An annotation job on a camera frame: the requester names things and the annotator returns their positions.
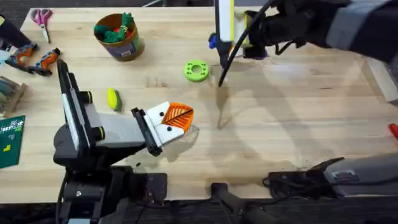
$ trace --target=wooden tabletop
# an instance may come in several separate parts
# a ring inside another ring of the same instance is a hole
[[[212,182],[228,182],[241,197],[270,197],[261,186],[268,172],[306,169],[334,157],[396,152],[387,125],[398,109],[385,102],[366,60],[340,50],[307,45],[263,61],[237,59],[222,88],[211,7],[52,9],[49,45],[29,17],[22,31],[41,47],[29,60],[58,47],[81,90],[91,90],[101,113],[113,113],[106,89],[124,103],[149,109],[164,101],[192,106],[192,129],[152,157],[146,150],[118,164],[141,165],[138,172],[165,172],[169,199],[208,198]],[[96,21],[115,12],[132,12],[144,53],[117,62],[93,35]],[[183,75],[188,60],[202,59],[211,76],[191,83]],[[55,202],[63,167],[53,163],[53,137],[65,122],[55,75],[30,75],[4,65],[1,75],[28,84],[15,115],[26,115],[18,166],[0,170],[0,203]]]

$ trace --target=pencil holder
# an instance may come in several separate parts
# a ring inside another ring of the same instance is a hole
[[[96,26],[102,25],[115,30],[121,26],[122,14],[110,14],[100,19]],[[131,35],[125,40],[116,43],[105,43],[102,38],[95,36],[98,42],[116,59],[119,61],[130,61],[140,56],[144,51],[144,44],[140,41],[137,26],[135,22],[132,22],[128,29],[131,31]]]

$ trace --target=green ring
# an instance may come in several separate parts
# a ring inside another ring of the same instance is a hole
[[[199,66],[200,72],[193,72],[194,66]],[[202,82],[209,76],[209,66],[202,60],[191,60],[185,64],[184,74],[191,82]]]

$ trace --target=pink scissors handle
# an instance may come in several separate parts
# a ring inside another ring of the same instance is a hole
[[[40,18],[40,9],[33,9],[33,11],[30,13],[30,18],[33,20],[33,22],[40,25],[42,23]]]
[[[38,25],[47,25],[47,20],[52,15],[52,11],[50,9],[34,9],[31,14],[30,18],[37,23]]]
[[[49,17],[52,15],[52,11],[50,9],[42,9],[40,11],[40,16],[42,18],[42,23],[47,26],[47,21]]]

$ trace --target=scissors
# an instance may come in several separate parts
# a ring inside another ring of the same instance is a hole
[[[50,9],[34,9],[30,14],[30,18],[42,29],[44,38],[48,43],[50,43],[50,38],[47,33],[47,20],[51,15],[52,11]]]

